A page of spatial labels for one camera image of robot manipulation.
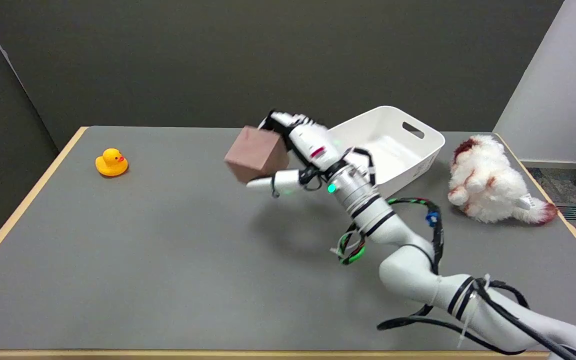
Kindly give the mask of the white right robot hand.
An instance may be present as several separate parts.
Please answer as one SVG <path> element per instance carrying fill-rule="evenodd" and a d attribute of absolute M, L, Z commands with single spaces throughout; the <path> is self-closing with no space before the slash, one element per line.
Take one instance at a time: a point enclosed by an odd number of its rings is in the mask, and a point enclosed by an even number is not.
<path fill-rule="evenodd" d="M 324 125 L 304 114 L 272 110 L 261 121 L 259 130 L 278 134 L 287 152 L 293 152 L 302 162 L 302 170 L 279 170 L 272 175 L 254 178 L 246 183 L 249 189 L 267 189 L 273 198 L 292 191 L 318 191 L 324 184 L 330 194 L 344 187 L 336 182 L 342 175 L 350 177 L 350 186 L 377 186 L 372 155 L 364 148 L 353 146 L 340 150 L 338 141 Z"/>

